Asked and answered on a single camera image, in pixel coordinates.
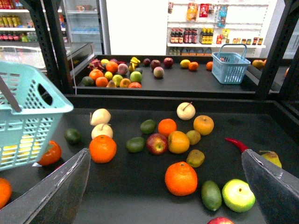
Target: lemon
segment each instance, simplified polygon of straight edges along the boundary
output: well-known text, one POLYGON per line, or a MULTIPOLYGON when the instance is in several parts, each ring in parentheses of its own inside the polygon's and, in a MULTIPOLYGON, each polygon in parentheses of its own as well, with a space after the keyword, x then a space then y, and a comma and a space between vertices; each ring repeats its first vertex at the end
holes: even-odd
POLYGON ((105 73, 105 77, 108 79, 108 81, 112 80, 113 78, 113 74, 110 71, 106 71, 105 73))
POLYGON ((108 59, 102 59, 101 60, 101 64, 103 65, 103 64, 106 64, 106 63, 108 63, 109 62, 109 60, 108 59))
POLYGON ((182 60, 180 65, 184 68, 184 69, 187 69, 189 67, 189 64, 190 64, 190 61, 185 59, 185 60, 182 60))

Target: apple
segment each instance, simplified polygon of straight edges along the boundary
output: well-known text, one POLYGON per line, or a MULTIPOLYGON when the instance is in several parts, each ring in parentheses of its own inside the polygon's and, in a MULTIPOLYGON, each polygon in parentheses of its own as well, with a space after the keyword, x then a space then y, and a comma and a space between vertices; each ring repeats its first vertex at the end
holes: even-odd
POLYGON ((171 57, 166 57, 164 60, 163 60, 163 64, 166 68, 171 68, 172 65, 173 65, 173 59, 171 57))
POLYGON ((162 67, 155 67, 154 68, 154 76, 156 78, 163 78, 163 76, 164 76, 164 69, 162 67))
POLYGON ((145 67, 147 67, 147 66, 149 66, 150 65, 150 59, 149 58, 145 58, 144 60, 143 60, 143 64, 144 64, 144 66, 145 67))
POLYGON ((195 108, 192 105, 192 102, 184 102, 178 105, 177 115, 182 120, 190 120, 195 115, 195 108))
POLYGON ((152 60, 150 63, 151 69, 154 70, 155 67, 160 67, 161 66, 161 62, 159 60, 152 60))
POLYGON ((214 129, 213 119, 206 115, 199 115, 193 121, 193 128, 200 135, 208 135, 214 129))
POLYGON ((222 189, 222 196, 224 203, 235 212, 248 211, 256 201, 249 185, 239 179, 228 181, 222 189))
POLYGON ((210 220, 207 224, 234 224, 234 222, 225 217, 217 217, 210 220))
POLYGON ((168 150, 168 140, 159 133, 152 134, 146 140, 146 148, 154 155, 161 155, 168 150))
POLYGON ((109 124, 99 124, 97 126, 95 126, 92 130, 92 139, 94 139, 95 137, 104 134, 109 136, 110 138, 113 138, 113 130, 110 127, 109 124))

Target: shopping basket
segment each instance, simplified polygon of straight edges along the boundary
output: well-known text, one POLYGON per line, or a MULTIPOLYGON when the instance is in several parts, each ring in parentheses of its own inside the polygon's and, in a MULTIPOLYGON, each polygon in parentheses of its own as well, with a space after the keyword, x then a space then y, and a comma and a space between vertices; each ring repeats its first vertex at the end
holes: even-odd
POLYGON ((39 161, 63 113, 73 110, 73 105, 30 65, 0 61, 0 76, 2 171, 39 161))
POLYGON ((212 74, 222 84, 240 84, 247 67, 250 65, 250 61, 245 58, 246 52, 247 46, 245 44, 224 44, 219 52, 212 54, 212 74), (245 48, 242 55, 222 52, 222 48, 227 45, 243 45, 245 48))

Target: glass door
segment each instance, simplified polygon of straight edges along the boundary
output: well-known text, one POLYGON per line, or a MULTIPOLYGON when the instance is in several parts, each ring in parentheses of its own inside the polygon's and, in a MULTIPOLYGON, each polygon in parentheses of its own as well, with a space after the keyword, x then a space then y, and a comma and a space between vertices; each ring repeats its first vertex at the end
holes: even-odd
POLYGON ((71 42, 93 42, 95 55, 102 54, 99 5, 96 0, 64 0, 71 42))

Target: pear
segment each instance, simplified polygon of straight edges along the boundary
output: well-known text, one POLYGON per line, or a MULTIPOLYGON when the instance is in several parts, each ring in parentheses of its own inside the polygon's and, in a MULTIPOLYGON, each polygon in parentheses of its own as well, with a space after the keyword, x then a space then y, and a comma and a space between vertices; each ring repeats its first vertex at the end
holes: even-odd
POLYGON ((279 157, 276 152, 273 151, 260 151, 260 153, 265 153, 262 154, 261 156, 264 157, 265 159, 269 160, 270 162, 274 163, 278 167, 282 167, 281 162, 279 160, 279 157))

